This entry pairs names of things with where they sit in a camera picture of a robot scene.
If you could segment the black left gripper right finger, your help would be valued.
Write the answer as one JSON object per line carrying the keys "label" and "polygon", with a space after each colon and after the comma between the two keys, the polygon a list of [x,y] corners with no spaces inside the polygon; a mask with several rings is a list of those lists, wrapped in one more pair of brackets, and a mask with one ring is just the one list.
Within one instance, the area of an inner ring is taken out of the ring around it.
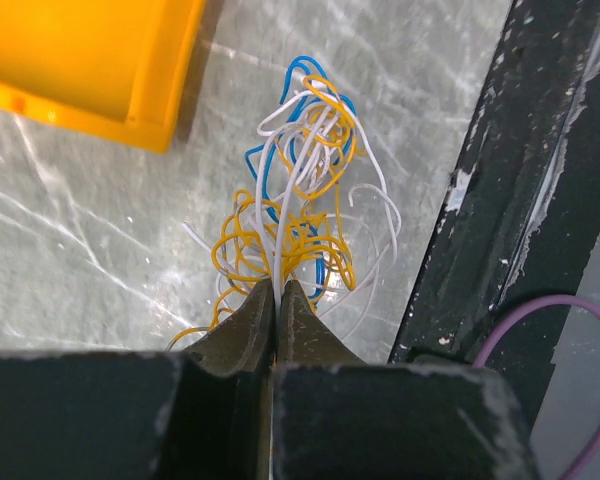
{"label": "black left gripper right finger", "polygon": [[438,362],[361,361],[296,281],[276,322],[277,479],[536,479],[513,391],[497,373]]}

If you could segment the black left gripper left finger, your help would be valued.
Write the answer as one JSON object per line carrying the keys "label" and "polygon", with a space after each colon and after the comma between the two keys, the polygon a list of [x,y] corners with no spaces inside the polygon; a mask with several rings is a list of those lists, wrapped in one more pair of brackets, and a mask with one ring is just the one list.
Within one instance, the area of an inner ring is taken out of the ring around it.
{"label": "black left gripper left finger", "polygon": [[264,479],[269,281],[181,352],[0,351],[0,479]]}

